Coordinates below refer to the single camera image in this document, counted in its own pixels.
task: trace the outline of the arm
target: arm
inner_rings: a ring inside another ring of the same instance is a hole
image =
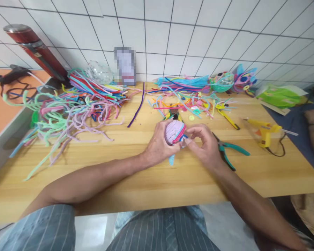
[[[169,146],[164,138],[165,127],[170,122],[172,120],[157,123],[153,137],[141,154],[84,167],[50,183],[27,207],[21,218],[46,206],[84,202],[120,180],[175,154],[180,150],[180,144]]]
[[[187,130],[191,139],[200,137],[202,147],[191,139],[187,145],[202,164],[213,174],[241,218],[260,235],[292,250],[306,250],[299,237],[284,220],[276,208],[260,196],[221,159],[216,138],[203,124],[194,125]]]

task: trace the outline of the floor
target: floor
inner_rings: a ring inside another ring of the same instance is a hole
[[[206,219],[208,236],[220,250],[259,251],[251,230],[230,202],[200,207]],[[116,216],[116,213],[112,213],[76,217],[75,251],[106,250],[112,239]]]

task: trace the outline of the clear plastic ball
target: clear plastic ball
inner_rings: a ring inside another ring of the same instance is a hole
[[[109,66],[93,60],[87,64],[87,75],[98,84],[109,84],[113,81],[113,73]]]

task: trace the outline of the bundle of pipe cleaners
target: bundle of pipe cleaners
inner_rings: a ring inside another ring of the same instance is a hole
[[[162,85],[159,83],[163,83],[161,81],[166,81],[167,83],[170,83],[169,85]],[[190,83],[184,84],[180,83],[180,81],[192,81]],[[155,103],[151,104],[150,101],[148,101],[149,105],[151,107],[156,106],[154,109],[157,109],[159,113],[162,115],[162,117],[165,117],[165,114],[163,112],[164,109],[168,110],[170,108],[172,109],[183,109],[184,111],[190,111],[193,115],[197,116],[201,119],[200,113],[197,111],[193,111],[191,107],[199,106],[203,111],[206,112],[207,116],[210,116],[213,118],[213,115],[209,112],[213,110],[215,107],[215,102],[219,102],[220,99],[215,95],[215,92],[212,92],[211,95],[205,96],[202,95],[202,92],[209,92],[210,87],[208,85],[208,76],[202,77],[202,78],[196,78],[196,79],[181,79],[181,78],[173,78],[169,79],[167,77],[161,77],[158,79],[159,90],[153,90],[148,91],[148,94],[151,94],[153,92],[162,92],[157,99],[154,99],[153,101]],[[170,95],[175,95],[179,99],[179,103],[173,104],[173,105],[166,105],[163,103],[163,99]]]
[[[173,78],[170,80],[167,77],[160,77],[158,78],[157,83],[158,87],[161,87],[163,85],[167,85],[173,90],[182,88],[182,91],[187,92],[204,92],[208,93],[210,90],[210,86],[208,83],[208,75],[200,78]]]
[[[28,107],[36,115],[33,117],[38,117],[32,131],[16,147],[10,158],[14,157],[23,145],[31,144],[36,138],[42,139],[46,146],[50,146],[50,139],[56,139],[52,144],[50,153],[31,171],[25,180],[30,179],[48,158],[50,158],[50,166],[53,165],[71,140],[97,142],[97,140],[79,140],[76,138],[79,133],[88,131],[102,134],[112,141],[98,128],[123,123],[123,121],[120,123],[108,123],[107,121],[111,119],[112,115],[116,119],[119,116],[121,106],[129,100],[129,97],[126,96],[127,90],[125,87],[97,84],[89,79],[84,71],[79,73],[72,70],[69,72],[69,79],[74,86],[70,91],[66,91],[62,86],[63,94],[58,95],[56,90],[54,91],[55,94],[41,93],[41,88],[51,88],[42,85],[37,88],[39,93],[33,99],[28,98],[28,92],[24,91],[22,95],[23,104],[13,104],[8,100],[6,94],[3,95],[3,100],[9,105]],[[40,96],[47,96],[48,99],[40,101]],[[88,117],[98,122],[98,125],[95,127],[89,126],[86,122]]]

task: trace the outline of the hand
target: hand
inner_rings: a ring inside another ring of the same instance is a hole
[[[154,135],[147,148],[142,153],[144,159],[149,162],[150,167],[161,163],[181,149],[180,142],[170,146],[165,141],[165,128],[172,121],[173,120],[164,120],[156,124]]]
[[[188,148],[199,158],[207,169],[223,164],[217,140],[205,124],[193,125],[187,129],[186,133],[187,135],[192,134],[191,139],[185,140]],[[202,147],[199,147],[193,141],[196,137],[201,138]]]

